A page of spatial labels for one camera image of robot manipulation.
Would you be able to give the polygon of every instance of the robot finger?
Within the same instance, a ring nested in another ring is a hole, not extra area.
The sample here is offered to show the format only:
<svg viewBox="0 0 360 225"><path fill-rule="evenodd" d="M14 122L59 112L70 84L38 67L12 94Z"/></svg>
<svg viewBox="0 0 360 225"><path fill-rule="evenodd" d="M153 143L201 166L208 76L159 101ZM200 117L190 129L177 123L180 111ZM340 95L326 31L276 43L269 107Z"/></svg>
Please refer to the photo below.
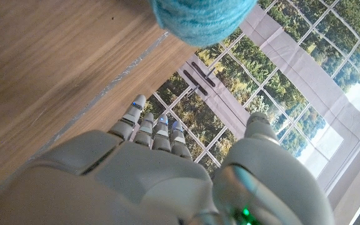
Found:
<svg viewBox="0 0 360 225"><path fill-rule="evenodd" d="M175 121L172 125L171 135L171 149L172 153L182 158L193 160L186 146L186 140L183 134L183 127L180 122Z"/></svg>
<svg viewBox="0 0 360 225"><path fill-rule="evenodd" d="M108 133L119 136L125 141L129 140L133 129L140 118L146 102L145 96L139 94L128 107L123 117L108 131Z"/></svg>
<svg viewBox="0 0 360 225"><path fill-rule="evenodd" d="M144 120L142 121L133 142L149 147L153 135L153 124L154 115L149 112L144 116Z"/></svg>
<svg viewBox="0 0 360 225"><path fill-rule="evenodd" d="M159 116L156 124L156 134L152 144L152 150L162 150L171 152L169 133L168 133L168 117L165 114Z"/></svg>

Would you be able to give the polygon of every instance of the window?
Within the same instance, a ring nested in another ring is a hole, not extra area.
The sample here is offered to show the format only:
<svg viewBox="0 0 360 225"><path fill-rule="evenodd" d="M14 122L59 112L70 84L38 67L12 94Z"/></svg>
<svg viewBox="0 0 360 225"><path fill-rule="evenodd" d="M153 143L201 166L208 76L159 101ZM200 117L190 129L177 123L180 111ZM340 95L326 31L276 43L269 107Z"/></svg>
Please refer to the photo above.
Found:
<svg viewBox="0 0 360 225"><path fill-rule="evenodd" d="M258 4L291 37L296 51L306 51L315 66L327 73L334 89L341 96L344 92L360 111L360 2L260 0ZM346 133L351 131L340 128L343 124L333 112L329 116L316 110L318 103L307 100L301 83L291 82L282 65L264 53L264 44L260 49L250 35L260 34L251 34L241 26L222 42L196 51L193 62L204 74L212 71L209 78L216 85L207 82L187 61L185 66L207 95L197 90L186 97L195 85L180 69L151 97L149 107L183 124L193 159L211 176L229 148L243 136L248 115L261 111L267 114L285 150L319 178L326 166L341 165L350 154L353 146L334 162L340 146L349 141Z"/></svg>

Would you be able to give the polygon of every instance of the trees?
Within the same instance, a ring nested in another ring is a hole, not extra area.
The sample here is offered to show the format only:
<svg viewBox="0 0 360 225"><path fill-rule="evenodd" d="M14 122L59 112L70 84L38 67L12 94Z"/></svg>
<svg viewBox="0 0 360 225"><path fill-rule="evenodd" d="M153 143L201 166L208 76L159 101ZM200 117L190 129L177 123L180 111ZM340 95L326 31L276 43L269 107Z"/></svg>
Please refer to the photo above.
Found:
<svg viewBox="0 0 360 225"><path fill-rule="evenodd" d="M309 24L286 0L279 0L268 12L295 41L308 31Z"/></svg>
<svg viewBox="0 0 360 225"><path fill-rule="evenodd" d="M259 83L275 68L270 59L246 36L232 47L231 52Z"/></svg>
<svg viewBox="0 0 360 225"><path fill-rule="evenodd" d="M325 12L326 6L317 0L291 0L292 3L314 24Z"/></svg>
<svg viewBox="0 0 360 225"><path fill-rule="evenodd" d="M167 105L170 105L188 86L187 82L175 72L156 93Z"/></svg>
<svg viewBox="0 0 360 225"><path fill-rule="evenodd" d="M281 71L277 71L264 88L293 119L297 118L308 104L305 97Z"/></svg>
<svg viewBox="0 0 360 225"><path fill-rule="evenodd" d="M360 36L360 0L339 1L334 9Z"/></svg>
<svg viewBox="0 0 360 225"><path fill-rule="evenodd" d="M314 31L301 43L301 47L315 59L329 76L332 76L344 61L343 55Z"/></svg>
<svg viewBox="0 0 360 225"><path fill-rule="evenodd" d="M245 70L229 55L224 55L216 64L216 77L233 94L240 104L244 104L258 85Z"/></svg>
<svg viewBox="0 0 360 225"><path fill-rule="evenodd" d="M329 12L316 28L345 54L348 54L358 41L354 34L333 14L333 12Z"/></svg>
<svg viewBox="0 0 360 225"><path fill-rule="evenodd" d="M360 84L360 73L347 62L334 77L334 81L345 93L348 93L353 85Z"/></svg>

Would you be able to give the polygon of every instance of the wooden surface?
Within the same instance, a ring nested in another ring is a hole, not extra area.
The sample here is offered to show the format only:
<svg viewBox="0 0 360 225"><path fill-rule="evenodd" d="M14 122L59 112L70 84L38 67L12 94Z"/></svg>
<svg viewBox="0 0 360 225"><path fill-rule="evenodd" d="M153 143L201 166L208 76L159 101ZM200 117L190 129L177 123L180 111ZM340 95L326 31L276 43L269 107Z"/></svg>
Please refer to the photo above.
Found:
<svg viewBox="0 0 360 225"><path fill-rule="evenodd" d="M0 184L163 32L147 1L0 0ZM194 50L169 36L59 142L107 130Z"/></svg>

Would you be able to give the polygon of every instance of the robotic hand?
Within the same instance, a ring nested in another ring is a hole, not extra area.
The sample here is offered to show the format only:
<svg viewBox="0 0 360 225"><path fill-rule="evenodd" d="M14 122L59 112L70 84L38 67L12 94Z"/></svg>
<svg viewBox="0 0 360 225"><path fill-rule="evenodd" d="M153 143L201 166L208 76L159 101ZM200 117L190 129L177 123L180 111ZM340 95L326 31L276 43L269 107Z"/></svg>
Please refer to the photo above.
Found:
<svg viewBox="0 0 360 225"><path fill-rule="evenodd" d="M334 224L324 193L254 113L212 181L183 128L161 115L153 136L138 96L109 130L43 154L0 193L0 224Z"/></svg>

